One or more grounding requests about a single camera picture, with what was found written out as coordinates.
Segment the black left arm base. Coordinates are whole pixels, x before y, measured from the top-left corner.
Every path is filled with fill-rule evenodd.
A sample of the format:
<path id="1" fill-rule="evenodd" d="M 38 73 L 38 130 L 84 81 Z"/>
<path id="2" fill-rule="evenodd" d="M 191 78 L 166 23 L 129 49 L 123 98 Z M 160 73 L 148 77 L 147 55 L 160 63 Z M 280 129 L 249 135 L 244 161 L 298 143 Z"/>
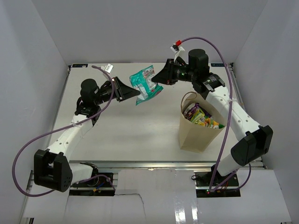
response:
<path id="1" fill-rule="evenodd" d="M 96 176 L 96 175 L 105 175 L 107 178 L 103 177 L 103 176 L 99 176 L 97 178 L 94 178 L 92 180 L 89 180 L 87 182 L 83 182 L 83 183 L 74 183 L 73 185 L 71 185 L 72 188 L 101 188 L 101 187 L 111 187 L 108 179 L 110 179 L 111 182 L 113 182 L 113 173 L 92 173 L 92 176 Z"/>

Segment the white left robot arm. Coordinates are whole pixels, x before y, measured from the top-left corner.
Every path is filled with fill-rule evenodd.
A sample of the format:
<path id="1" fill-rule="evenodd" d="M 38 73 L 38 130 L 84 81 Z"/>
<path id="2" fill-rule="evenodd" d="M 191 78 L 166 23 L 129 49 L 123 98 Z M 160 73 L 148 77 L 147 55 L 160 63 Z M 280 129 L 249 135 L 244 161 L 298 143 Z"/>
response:
<path id="1" fill-rule="evenodd" d="M 98 86 L 93 79 L 81 83 L 77 108 L 67 128 L 53 144 L 34 155 L 34 183 L 52 190 L 65 192 L 72 184 L 85 182 L 88 186 L 98 183 L 99 175 L 89 164 L 69 164 L 72 153 L 81 139 L 96 124 L 100 104 L 110 99 L 121 102 L 140 95 L 140 92 L 122 83 L 118 77 Z"/>

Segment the brown paper bag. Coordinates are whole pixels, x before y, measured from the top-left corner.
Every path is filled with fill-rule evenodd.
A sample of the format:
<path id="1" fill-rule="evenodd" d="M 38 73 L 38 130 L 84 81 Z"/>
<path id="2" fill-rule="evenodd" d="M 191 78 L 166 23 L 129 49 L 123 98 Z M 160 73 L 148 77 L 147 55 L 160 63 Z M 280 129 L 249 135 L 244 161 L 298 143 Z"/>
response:
<path id="1" fill-rule="evenodd" d="M 180 120 L 178 140 L 180 149 L 185 151 L 191 151 L 195 153 L 204 152 L 210 143 L 217 137 L 223 128 L 211 128 L 204 127 L 199 124 L 194 124 L 184 117 L 184 111 L 193 103 L 199 103 L 199 106 L 203 107 L 208 114 L 219 122 L 221 125 L 226 125 L 227 121 L 222 115 L 203 97 L 193 91 L 187 92 L 180 103 Z"/>

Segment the green Fox's candy bag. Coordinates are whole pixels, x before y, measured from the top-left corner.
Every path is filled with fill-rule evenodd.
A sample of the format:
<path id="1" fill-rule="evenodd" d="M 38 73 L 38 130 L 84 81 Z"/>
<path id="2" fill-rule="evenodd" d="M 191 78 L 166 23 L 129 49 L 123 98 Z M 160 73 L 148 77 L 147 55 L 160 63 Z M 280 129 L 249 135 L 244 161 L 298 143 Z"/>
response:
<path id="1" fill-rule="evenodd" d="M 222 129 L 225 127 L 223 124 L 216 122 L 212 118 L 200 112 L 195 113 L 191 118 L 190 122 L 196 125 L 200 125 L 212 129 Z"/>

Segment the purple Fox's candy bag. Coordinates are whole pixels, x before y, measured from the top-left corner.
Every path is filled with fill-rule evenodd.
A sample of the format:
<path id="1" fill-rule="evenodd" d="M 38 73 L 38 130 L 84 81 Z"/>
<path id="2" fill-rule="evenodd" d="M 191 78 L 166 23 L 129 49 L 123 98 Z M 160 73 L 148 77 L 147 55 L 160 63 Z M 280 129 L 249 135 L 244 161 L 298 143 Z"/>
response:
<path id="1" fill-rule="evenodd" d="M 190 105 L 187 106 L 186 109 L 189 109 L 189 113 L 188 113 L 189 117 L 187 118 L 188 120 L 191 120 L 193 115 L 197 112 L 200 112 L 200 113 L 204 114 L 204 112 L 202 111 L 199 103 L 191 103 Z"/>

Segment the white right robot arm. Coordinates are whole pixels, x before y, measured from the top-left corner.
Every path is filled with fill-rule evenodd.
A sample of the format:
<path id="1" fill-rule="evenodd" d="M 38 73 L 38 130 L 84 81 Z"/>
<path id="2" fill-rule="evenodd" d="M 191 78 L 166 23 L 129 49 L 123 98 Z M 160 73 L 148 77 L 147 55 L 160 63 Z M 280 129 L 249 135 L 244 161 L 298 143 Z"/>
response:
<path id="1" fill-rule="evenodd" d="M 188 52 L 187 63 L 179 56 L 167 59 L 165 66 L 152 81 L 165 85 L 173 85 L 177 81 L 190 82 L 193 89 L 226 118 L 227 127 L 231 127 L 238 142 L 231 148 L 230 154 L 219 161 L 211 174 L 212 183 L 222 186 L 227 182 L 229 174 L 268 153 L 273 130 L 270 126 L 261 126 L 238 103 L 233 102 L 231 91 L 224 81 L 210 72 L 208 60 L 204 50 L 192 49 Z"/>

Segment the teal tissue packet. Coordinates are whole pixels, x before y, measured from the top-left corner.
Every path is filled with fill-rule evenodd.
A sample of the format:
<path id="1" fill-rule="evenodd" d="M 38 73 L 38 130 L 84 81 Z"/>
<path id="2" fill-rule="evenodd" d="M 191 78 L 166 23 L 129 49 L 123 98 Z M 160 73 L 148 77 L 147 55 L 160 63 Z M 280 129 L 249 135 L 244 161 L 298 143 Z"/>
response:
<path id="1" fill-rule="evenodd" d="M 151 65 L 129 77 L 132 87 L 140 92 L 135 105 L 151 100 L 164 89 L 158 83 L 151 81 L 154 76 L 154 67 Z"/>

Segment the brown M&M's packet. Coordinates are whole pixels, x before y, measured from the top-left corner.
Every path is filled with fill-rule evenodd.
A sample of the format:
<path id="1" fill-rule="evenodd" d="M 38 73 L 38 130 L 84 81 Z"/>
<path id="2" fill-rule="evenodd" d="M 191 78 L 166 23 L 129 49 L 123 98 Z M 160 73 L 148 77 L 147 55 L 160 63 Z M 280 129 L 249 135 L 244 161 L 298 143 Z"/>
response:
<path id="1" fill-rule="evenodd" d="M 184 113 L 183 113 L 183 116 L 184 116 L 186 119 L 189 117 L 188 113 L 189 113 L 189 109 L 186 109 L 186 110 L 184 111 Z"/>

